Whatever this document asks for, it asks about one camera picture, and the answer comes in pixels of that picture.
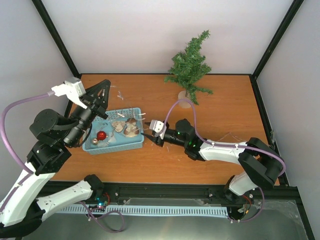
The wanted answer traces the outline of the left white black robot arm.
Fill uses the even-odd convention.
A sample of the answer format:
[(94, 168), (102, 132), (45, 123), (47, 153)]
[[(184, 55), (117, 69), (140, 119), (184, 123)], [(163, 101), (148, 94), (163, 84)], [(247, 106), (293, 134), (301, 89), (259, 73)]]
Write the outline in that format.
[(18, 161), (22, 172), (0, 203), (2, 239), (27, 236), (61, 209), (80, 201), (96, 202), (103, 198), (104, 184), (94, 174), (51, 195), (40, 197), (39, 193), (71, 157), (70, 149), (80, 147), (88, 138), (94, 119), (108, 117), (110, 87), (110, 81), (105, 79), (84, 88), (80, 79), (73, 78), (41, 95), (42, 98), (67, 96), (76, 108), (67, 117), (53, 109), (44, 109), (35, 117), (29, 129), (37, 141), (26, 162)]

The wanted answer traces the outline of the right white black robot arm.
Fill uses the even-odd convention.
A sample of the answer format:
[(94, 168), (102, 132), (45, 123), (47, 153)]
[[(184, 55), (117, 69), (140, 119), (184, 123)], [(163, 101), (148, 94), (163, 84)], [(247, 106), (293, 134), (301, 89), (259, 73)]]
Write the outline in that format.
[(230, 203), (253, 189), (272, 189), (285, 172), (283, 159), (258, 138), (238, 143), (202, 139), (187, 119), (179, 120), (174, 129), (154, 119), (146, 125), (152, 133), (144, 136), (157, 146), (164, 143), (181, 146), (194, 161), (222, 161), (241, 166), (243, 172), (231, 176), (223, 189), (223, 197)]

